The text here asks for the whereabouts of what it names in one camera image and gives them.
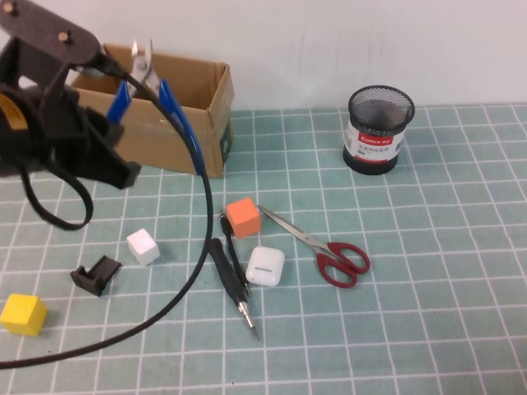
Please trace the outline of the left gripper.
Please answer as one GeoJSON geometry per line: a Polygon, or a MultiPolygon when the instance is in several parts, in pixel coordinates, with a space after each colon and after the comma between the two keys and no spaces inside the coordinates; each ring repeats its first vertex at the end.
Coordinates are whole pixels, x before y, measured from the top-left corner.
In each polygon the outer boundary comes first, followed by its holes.
{"type": "Polygon", "coordinates": [[[115,150],[124,126],[110,122],[90,107],[84,113],[79,99],[77,91],[63,91],[51,124],[44,128],[54,149],[54,160],[67,171],[78,171],[80,166],[80,176],[85,179],[115,188],[132,187],[142,167],[126,161],[115,150]]]}

